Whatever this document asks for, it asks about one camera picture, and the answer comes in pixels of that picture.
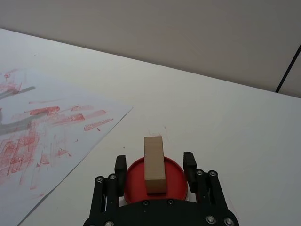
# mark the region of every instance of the white table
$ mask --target white table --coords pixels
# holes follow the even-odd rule
[[[22,226],[83,225],[94,178],[119,154],[128,166],[142,157],[150,135],[180,165],[191,151],[199,168],[218,171],[241,226],[300,224],[301,99],[0,29],[0,71],[12,68],[134,106]]]

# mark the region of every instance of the wooden block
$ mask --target wooden block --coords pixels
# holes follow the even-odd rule
[[[166,192],[162,137],[144,138],[144,181],[148,194]]]

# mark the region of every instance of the red disc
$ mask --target red disc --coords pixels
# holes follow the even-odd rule
[[[164,157],[166,193],[147,194],[144,181],[144,158],[135,161],[127,170],[127,181],[124,197],[127,203],[149,199],[180,199],[185,200],[187,182],[182,168],[173,160]]]

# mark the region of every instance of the wall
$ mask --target wall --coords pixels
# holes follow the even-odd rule
[[[275,91],[300,44],[300,8],[297,0],[0,0],[0,27]]]

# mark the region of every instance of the paper sheet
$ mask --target paper sheet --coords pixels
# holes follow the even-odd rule
[[[16,226],[132,107],[30,70],[0,73],[0,222]]]

